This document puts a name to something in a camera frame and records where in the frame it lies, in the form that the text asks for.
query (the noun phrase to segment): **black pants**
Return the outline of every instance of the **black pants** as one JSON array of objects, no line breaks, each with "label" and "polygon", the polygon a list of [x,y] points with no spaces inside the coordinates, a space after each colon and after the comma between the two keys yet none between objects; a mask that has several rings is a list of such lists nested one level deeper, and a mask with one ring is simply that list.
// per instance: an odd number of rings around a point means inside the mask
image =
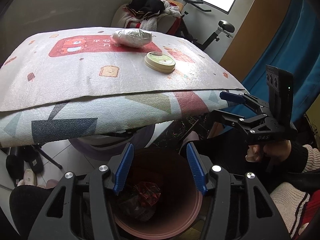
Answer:
[{"label": "black pants", "polygon": [[31,228],[52,190],[53,188],[21,185],[11,192],[10,212],[23,240],[28,239]]}]

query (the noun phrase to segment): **white wall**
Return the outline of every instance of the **white wall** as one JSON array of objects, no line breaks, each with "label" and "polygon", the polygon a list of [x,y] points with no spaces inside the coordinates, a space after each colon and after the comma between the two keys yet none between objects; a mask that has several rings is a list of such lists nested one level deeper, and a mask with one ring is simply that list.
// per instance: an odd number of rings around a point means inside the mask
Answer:
[{"label": "white wall", "polygon": [[81,27],[109,27],[116,10],[130,1],[14,0],[0,18],[0,65],[33,34]]},{"label": "white wall", "polygon": [[[233,36],[237,33],[247,16],[254,0],[236,0],[230,13],[227,15],[213,7],[200,4],[203,9],[211,9],[212,12],[202,12],[194,6],[187,4],[185,10],[189,13],[183,19],[191,35],[203,43],[214,31],[217,30],[218,22],[225,20],[235,27]],[[204,51],[214,61],[219,62],[232,42],[232,38],[227,38],[225,34],[219,35],[218,42],[213,41]]]},{"label": "white wall", "polygon": [[9,222],[15,228],[9,208],[9,197],[14,185],[5,167],[6,158],[7,155],[0,150],[0,206]]}]

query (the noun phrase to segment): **tin lid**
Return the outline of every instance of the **tin lid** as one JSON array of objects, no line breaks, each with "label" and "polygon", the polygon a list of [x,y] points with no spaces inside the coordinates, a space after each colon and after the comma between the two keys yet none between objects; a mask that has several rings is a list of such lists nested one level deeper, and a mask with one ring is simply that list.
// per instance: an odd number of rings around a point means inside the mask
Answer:
[{"label": "tin lid", "polygon": [[144,58],[145,64],[162,73],[171,73],[175,69],[176,62],[170,56],[160,52],[149,52]]}]

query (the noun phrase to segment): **silver bolt head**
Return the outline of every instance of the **silver bolt head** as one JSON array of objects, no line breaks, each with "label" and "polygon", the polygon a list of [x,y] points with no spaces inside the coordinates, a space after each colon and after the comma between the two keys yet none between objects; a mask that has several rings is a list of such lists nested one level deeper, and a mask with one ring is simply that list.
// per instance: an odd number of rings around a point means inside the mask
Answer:
[{"label": "silver bolt head", "polygon": [[212,170],[215,172],[219,172],[219,171],[221,171],[221,167],[219,165],[213,165]]},{"label": "silver bolt head", "polygon": [[252,172],[248,172],[248,173],[247,173],[247,178],[248,178],[248,179],[254,179],[255,176],[256,176],[256,175],[255,175],[254,173],[252,173]]},{"label": "silver bolt head", "polygon": [[109,167],[107,165],[101,165],[99,167],[99,171],[107,171],[109,169]]},{"label": "silver bolt head", "polygon": [[64,175],[64,177],[65,177],[66,179],[70,179],[70,178],[73,177],[73,173],[72,173],[72,172],[67,172],[67,173]]}]

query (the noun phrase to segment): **plastic bag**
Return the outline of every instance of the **plastic bag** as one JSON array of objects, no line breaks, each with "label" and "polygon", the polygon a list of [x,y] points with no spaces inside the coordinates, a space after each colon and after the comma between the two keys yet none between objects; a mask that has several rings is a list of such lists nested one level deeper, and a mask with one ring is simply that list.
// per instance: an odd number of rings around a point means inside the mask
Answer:
[{"label": "plastic bag", "polygon": [[141,29],[122,29],[112,34],[114,41],[133,48],[140,48],[152,42],[152,33]]},{"label": "plastic bag", "polygon": [[121,211],[139,221],[148,221],[156,212],[156,203],[161,192],[155,183],[139,182],[133,187],[126,185],[117,204]]}]

